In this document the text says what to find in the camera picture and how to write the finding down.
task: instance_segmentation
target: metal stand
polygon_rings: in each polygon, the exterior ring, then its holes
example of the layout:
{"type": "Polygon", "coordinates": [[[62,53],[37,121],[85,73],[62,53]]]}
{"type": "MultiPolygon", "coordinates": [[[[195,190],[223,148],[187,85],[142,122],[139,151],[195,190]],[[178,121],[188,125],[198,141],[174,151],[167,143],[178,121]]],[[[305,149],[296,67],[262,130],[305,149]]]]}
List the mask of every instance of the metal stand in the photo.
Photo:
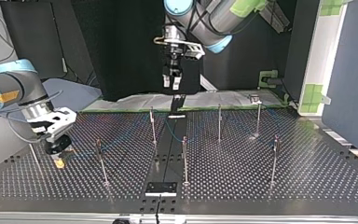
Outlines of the metal stand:
{"type": "Polygon", "coordinates": [[[109,181],[107,179],[106,169],[105,169],[104,162],[103,162],[103,151],[102,151],[101,147],[102,147],[101,138],[97,138],[97,143],[96,143],[96,148],[95,149],[96,149],[96,153],[97,153],[97,158],[100,161],[101,167],[103,169],[103,177],[104,177],[103,185],[108,187],[108,186],[110,186],[110,183],[109,183],[109,181]]]}
{"type": "Polygon", "coordinates": [[[272,165],[272,174],[271,174],[271,182],[270,182],[271,188],[273,188],[273,186],[275,185],[275,169],[276,169],[278,154],[281,151],[281,140],[279,139],[278,135],[275,135],[273,150],[274,150],[274,163],[272,165]]]}
{"type": "Polygon", "coordinates": [[[30,144],[29,146],[30,146],[32,155],[33,155],[33,157],[34,157],[34,161],[36,161],[36,164],[37,164],[37,167],[39,168],[40,173],[43,174],[43,173],[42,173],[42,168],[40,167],[40,161],[39,161],[39,159],[38,159],[37,156],[36,156],[36,152],[34,151],[34,146],[33,146],[32,144],[30,144]]]}
{"type": "Polygon", "coordinates": [[[255,128],[255,136],[256,137],[258,137],[259,130],[260,130],[261,102],[258,101],[257,104],[258,104],[258,107],[257,107],[257,126],[255,128]]]}
{"type": "Polygon", "coordinates": [[[152,123],[153,143],[154,143],[154,145],[156,145],[157,144],[157,139],[156,139],[156,127],[155,127],[155,121],[154,121],[153,106],[150,107],[150,122],[152,123]]]}
{"type": "Polygon", "coordinates": [[[183,160],[185,162],[185,186],[190,185],[190,183],[188,182],[188,175],[187,175],[187,138],[184,136],[183,137],[183,142],[182,142],[182,157],[183,160]]]}
{"type": "Polygon", "coordinates": [[[218,141],[219,143],[222,141],[222,106],[219,105],[219,137],[218,141]]]}
{"type": "Polygon", "coordinates": [[[249,95],[249,100],[252,105],[257,105],[257,126],[255,128],[255,137],[258,137],[258,135],[260,135],[261,105],[263,103],[260,101],[260,97],[257,94],[249,95]]]}

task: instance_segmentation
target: vertical post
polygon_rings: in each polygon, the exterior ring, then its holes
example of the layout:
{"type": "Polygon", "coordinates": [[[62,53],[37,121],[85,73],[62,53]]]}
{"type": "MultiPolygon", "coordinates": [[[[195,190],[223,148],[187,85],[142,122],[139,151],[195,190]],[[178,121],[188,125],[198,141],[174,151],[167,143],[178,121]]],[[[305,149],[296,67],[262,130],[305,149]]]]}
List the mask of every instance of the vertical post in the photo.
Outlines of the vertical post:
{"type": "Polygon", "coordinates": [[[272,188],[275,185],[275,170],[276,170],[276,165],[277,165],[277,159],[278,159],[278,154],[281,151],[281,140],[279,139],[278,135],[275,135],[274,137],[274,163],[272,165],[272,175],[271,175],[271,183],[270,183],[270,187],[272,188]]]}
{"type": "Polygon", "coordinates": [[[150,107],[150,122],[152,123],[153,143],[154,143],[154,145],[156,145],[157,144],[157,139],[156,139],[156,128],[155,128],[155,121],[154,121],[153,106],[150,107]]]}
{"type": "Polygon", "coordinates": [[[185,162],[185,186],[188,186],[190,183],[188,182],[188,175],[187,175],[187,138],[184,136],[183,137],[183,142],[182,142],[182,156],[183,156],[183,160],[185,162]]]}
{"type": "Polygon", "coordinates": [[[103,162],[103,151],[102,151],[102,140],[101,138],[97,138],[97,142],[96,142],[96,154],[97,154],[97,158],[101,163],[101,167],[103,169],[103,177],[104,177],[104,185],[107,187],[109,186],[109,181],[107,180],[107,174],[106,174],[106,170],[104,167],[104,162],[103,162]]]}
{"type": "Polygon", "coordinates": [[[257,126],[255,128],[255,136],[258,137],[260,132],[260,115],[261,115],[261,102],[257,102],[257,126]]]}
{"type": "Polygon", "coordinates": [[[30,144],[29,146],[30,146],[32,155],[34,156],[34,161],[36,161],[37,168],[39,169],[39,172],[40,172],[40,174],[42,175],[42,174],[43,174],[42,168],[40,167],[40,161],[39,161],[39,159],[38,159],[37,156],[36,156],[36,152],[34,151],[34,146],[33,146],[32,144],[30,144]]]}
{"type": "Polygon", "coordinates": [[[219,105],[219,143],[222,141],[222,106],[219,105]]]}

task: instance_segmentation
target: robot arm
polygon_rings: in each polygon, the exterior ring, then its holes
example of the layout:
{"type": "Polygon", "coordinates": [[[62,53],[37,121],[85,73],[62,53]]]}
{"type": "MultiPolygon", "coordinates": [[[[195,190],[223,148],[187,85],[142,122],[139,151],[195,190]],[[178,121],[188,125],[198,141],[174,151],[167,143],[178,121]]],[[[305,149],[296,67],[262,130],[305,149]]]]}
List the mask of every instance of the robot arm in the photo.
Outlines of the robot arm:
{"type": "Polygon", "coordinates": [[[179,90],[181,59],[200,59],[205,55],[202,46],[213,53],[221,52],[232,40],[231,32],[249,14],[262,10],[266,0],[213,0],[211,5],[214,9],[207,10],[197,0],[164,0],[164,36],[154,40],[165,46],[164,88],[179,90]],[[187,42],[186,33],[195,36],[200,44],[187,42]]]}
{"type": "Polygon", "coordinates": [[[46,140],[46,153],[58,168],[63,168],[61,155],[72,143],[66,133],[76,121],[76,113],[68,108],[54,108],[28,60],[0,64],[0,109],[16,103],[33,132],[46,140]]]}
{"type": "Polygon", "coordinates": [[[221,52],[232,39],[230,32],[265,5],[266,0],[224,0],[209,13],[196,0],[164,0],[167,16],[189,29],[213,53],[221,52]]]}

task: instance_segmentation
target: white panel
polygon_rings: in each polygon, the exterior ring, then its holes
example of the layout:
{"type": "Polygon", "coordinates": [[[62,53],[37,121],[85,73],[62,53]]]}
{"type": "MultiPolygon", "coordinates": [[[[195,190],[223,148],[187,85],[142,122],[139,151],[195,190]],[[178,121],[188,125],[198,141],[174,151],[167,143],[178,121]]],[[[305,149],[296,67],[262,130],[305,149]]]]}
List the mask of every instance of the white panel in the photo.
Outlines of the white panel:
{"type": "MultiPolygon", "coordinates": [[[[300,104],[302,104],[306,84],[324,85],[322,94],[327,94],[346,10],[347,5],[344,5],[339,15],[318,17],[301,91],[300,104]]],[[[302,116],[321,116],[323,109],[324,105],[320,105],[316,114],[301,113],[300,109],[298,112],[302,116]]]]}

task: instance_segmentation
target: perforated metal table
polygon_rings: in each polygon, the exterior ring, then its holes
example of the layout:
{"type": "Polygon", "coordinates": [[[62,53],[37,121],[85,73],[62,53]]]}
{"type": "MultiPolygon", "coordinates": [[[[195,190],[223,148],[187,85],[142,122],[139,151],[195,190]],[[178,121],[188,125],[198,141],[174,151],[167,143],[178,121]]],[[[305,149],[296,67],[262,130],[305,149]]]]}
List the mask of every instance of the perforated metal table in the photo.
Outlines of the perforated metal table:
{"type": "Polygon", "coordinates": [[[38,169],[26,148],[0,164],[0,212],[125,216],[358,217],[358,159],[291,109],[223,111],[219,144],[216,111],[187,119],[156,114],[158,145],[148,113],[80,114],[71,131],[76,156],[56,169],[41,147],[38,169]],[[282,139],[271,185],[273,136],[282,139]],[[184,180],[182,136],[187,136],[184,180]],[[110,187],[94,154],[103,139],[110,187]],[[176,182],[176,197],[145,197],[149,182],[176,182]]]}

